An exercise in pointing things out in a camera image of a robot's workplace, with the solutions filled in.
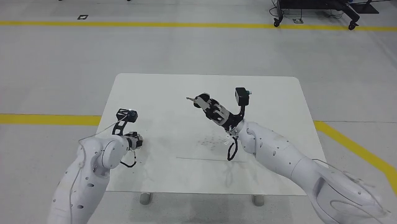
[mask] black cable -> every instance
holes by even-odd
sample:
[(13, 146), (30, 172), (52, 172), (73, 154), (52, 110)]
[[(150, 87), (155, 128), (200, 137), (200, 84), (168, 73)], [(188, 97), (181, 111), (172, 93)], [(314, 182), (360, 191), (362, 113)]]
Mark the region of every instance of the black cable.
[(274, 0), (271, 0), (272, 1), (272, 4), (273, 4), (273, 8), (271, 8), (271, 9), (269, 9), (269, 13), (272, 15), (272, 16), (274, 16), (274, 17), (278, 17), (278, 15), (274, 15), (274, 14), (272, 14), (272, 10), (273, 9), (276, 9), (277, 8), (277, 5), (275, 4), (275, 2), (274, 2)]
[[(237, 142), (237, 138), (236, 138), (236, 137), (233, 137), (233, 139), (234, 139), (234, 143), (232, 143), (232, 144), (229, 146), (229, 150), (228, 150), (228, 161), (231, 161), (231, 160), (234, 158), (234, 156), (236, 156), (237, 149), (238, 149), (238, 146), (237, 146), (237, 143), (238, 143), (238, 142)], [(234, 149), (233, 155), (230, 156), (230, 150), (231, 150), (231, 148), (233, 147), (234, 144), (236, 144), (236, 148)]]
[(124, 165), (125, 167), (128, 167), (128, 168), (134, 167), (134, 165), (136, 165), (136, 154), (135, 154), (135, 151), (134, 151), (134, 163), (132, 165), (128, 165), (128, 164), (124, 163), (123, 161), (120, 161), (120, 164), (122, 164), (122, 165)]
[(130, 166), (127, 165), (126, 163), (124, 163), (123, 161), (120, 161), (120, 164), (124, 165), (125, 167), (132, 168), (132, 167), (134, 167), (134, 165), (136, 165), (136, 161)]
[[(371, 3), (373, 3), (373, 2), (386, 2), (386, 1), (391, 1), (391, 0), (377, 0), (377, 1), (372, 1)], [(350, 4), (365, 4), (365, 3), (367, 3), (367, 2), (349, 2), (349, 3), (347, 3), (347, 5), (350, 5)]]

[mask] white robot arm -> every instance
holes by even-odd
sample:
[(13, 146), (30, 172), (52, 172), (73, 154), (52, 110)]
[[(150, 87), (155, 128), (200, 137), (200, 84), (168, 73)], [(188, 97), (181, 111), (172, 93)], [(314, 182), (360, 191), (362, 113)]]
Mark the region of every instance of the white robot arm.
[(245, 121), (249, 95), (245, 88), (236, 88), (236, 100), (241, 106), (238, 115), (230, 113), (206, 93), (188, 99), (202, 108), (207, 118), (222, 126), (234, 138), (236, 147), (240, 140), (244, 151), (253, 154), (260, 164), (300, 186), (326, 224), (397, 223), (360, 179), (322, 166), (298, 151), (285, 137)]
[(65, 171), (53, 196), (48, 224), (86, 224), (102, 199), (109, 183), (110, 170), (122, 162), (128, 151), (142, 145), (137, 132), (123, 135), (127, 122), (135, 122), (135, 111), (120, 109), (119, 121), (108, 138), (88, 137), (79, 141), (77, 158)]

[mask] white table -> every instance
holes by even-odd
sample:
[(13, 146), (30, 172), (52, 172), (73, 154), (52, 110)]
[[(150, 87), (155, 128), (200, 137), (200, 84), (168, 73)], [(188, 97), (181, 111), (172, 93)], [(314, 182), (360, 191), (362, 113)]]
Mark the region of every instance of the white table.
[[(111, 170), (108, 191), (174, 192), (247, 195), (305, 195), (296, 184), (256, 162), (239, 149), (227, 161), (231, 143), (225, 131), (207, 119), (186, 97), (203, 92), (232, 113), (239, 107), (234, 89), (252, 91), (245, 118), (287, 137), (310, 158), (325, 160), (305, 97), (296, 78), (262, 76), (202, 76), (119, 74), (98, 131), (115, 122), (120, 108), (138, 112), (137, 131), (144, 144), (136, 151), (134, 168)], [(112, 129), (100, 137), (111, 134)], [(133, 153), (123, 159), (133, 162)]]

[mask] gray floor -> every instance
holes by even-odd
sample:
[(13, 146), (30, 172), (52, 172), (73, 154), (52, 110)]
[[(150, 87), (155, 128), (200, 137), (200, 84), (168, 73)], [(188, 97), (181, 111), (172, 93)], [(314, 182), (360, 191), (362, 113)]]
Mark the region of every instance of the gray floor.
[[(0, 0), (0, 20), (272, 23), (270, 0)], [(395, 25), (397, 3), (360, 25)], [(286, 24), (292, 24), (290, 12)], [(319, 11), (305, 24), (346, 25)], [(314, 120), (397, 167), (397, 33), (278, 29), (0, 26), (0, 113), (100, 115), (119, 73), (295, 76)], [(96, 127), (0, 126), (0, 216), (44, 223), (76, 140)], [(319, 133), (327, 160), (397, 199), (383, 173)], [(306, 197), (107, 192), (90, 223), (321, 223)]]

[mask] yellow tape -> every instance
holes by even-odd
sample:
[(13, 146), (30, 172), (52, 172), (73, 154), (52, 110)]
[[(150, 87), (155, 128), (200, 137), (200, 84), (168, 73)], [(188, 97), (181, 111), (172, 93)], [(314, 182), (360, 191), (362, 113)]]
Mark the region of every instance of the yellow tape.
[(0, 124), (98, 126), (98, 115), (16, 115), (0, 114)]
[(378, 170), (382, 171), (386, 178), (388, 179), (391, 188), (397, 195), (397, 170), (388, 164), (387, 162), (383, 161), (376, 155), (372, 154), (364, 147), (360, 146), (356, 142), (352, 141), (351, 139), (347, 138), (343, 134), (339, 133), (337, 130), (333, 129), (331, 126), (326, 124), (325, 122), (321, 121), (314, 121), (314, 125), (317, 131), (323, 132), (342, 146), (346, 147), (348, 150), (359, 156), (360, 158), (364, 159), (366, 162), (370, 163), (373, 167), (377, 168)]
[[(60, 21), (19, 21), (0, 20), (3, 26), (59, 26), (59, 27), (191, 27), (224, 29), (275, 29), (273, 24), (255, 23), (201, 23), (201, 22), (60, 22)], [(348, 30), (346, 25), (290, 25), (282, 24), (278, 29), (300, 30)], [(358, 31), (397, 32), (397, 27), (361, 27)]]

